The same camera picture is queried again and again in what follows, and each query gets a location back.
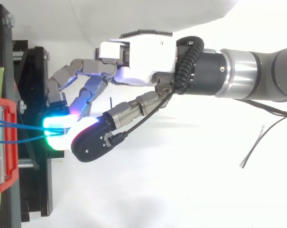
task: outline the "blue string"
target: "blue string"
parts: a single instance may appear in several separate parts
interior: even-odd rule
[[[19,129],[28,129],[28,130],[38,130],[38,131],[49,131],[49,132],[54,132],[54,133],[63,133],[64,131],[63,131],[63,129],[62,130],[50,130],[50,129],[47,129],[47,128],[45,128],[45,129],[37,129],[37,128],[35,128],[35,127],[33,127],[33,128],[31,128],[31,127],[24,127],[24,126],[18,126],[18,127],[16,127],[16,126],[11,126],[11,125],[2,125],[2,124],[0,124],[0,127],[7,127],[7,128],[19,128]]]
[[[5,124],[5,125],[0,124],[1,127],[12,127],[12,126],[14,126],[15,128],[31,129],[31,130],[39,130],[39,131],[64,131],[64,128],[44,128],[44,127],[23,125],[23,124],[18,124],[18,123],[11,123],[11,122],[3,121],[3,120],[0,120],[0,123]]]
[[[60,136],[60,135],[63,135],[63,134],[52,134],[49,136],[52,137],[52,136]],[[43,139],[46,137],[48,137],[48,136],[47,135],[41,135],[41,136],[37,136],[37,137],[29,138],[29,139],[24,139],[24,140],[18,140],[18,141],[0,141],[0,143],[2,143],[2,144],[27,143],[27,142],[31,142],[34,140]]]

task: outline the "red clamp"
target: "red clamp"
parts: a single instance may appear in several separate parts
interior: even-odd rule
[[[17,105],[0,98],[0,119],[17,123]],[[0,127],[1,141],[16,141],[17,129]],[[0,193],[19,178],[18,145],[0,143]]]

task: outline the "blue light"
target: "blue light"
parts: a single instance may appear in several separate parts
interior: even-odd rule
[[[71,148],[73,139],[85,128],[96,122],[98,120],[94,117],[84,117],[78,121],[78,117],[72,114],[46,117],[43,120],[43,127],[45,128],[70,128],[65,135],[60,136],[51,136],[56,133],[44,131],[44,134],[49,136],[46,141],[54,150],[68,150]]]

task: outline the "silver connector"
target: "silver connector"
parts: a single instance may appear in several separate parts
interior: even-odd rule
[[[118,104],[107,113],[112,116],[116,129],[118,129],[130,124],[139,116],[149,114],[166,96],[165,92],[161,96],[154,91],[147,92],[133,101]]]

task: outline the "black cylinder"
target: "black cylinder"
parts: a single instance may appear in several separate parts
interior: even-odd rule
[[[179,46],[177,68],[181,65],[190,46]],[[227,65],[224,56],[211,49],[204,49],[192,71],[183,94],[215,95],[222,87],[227,76]]]

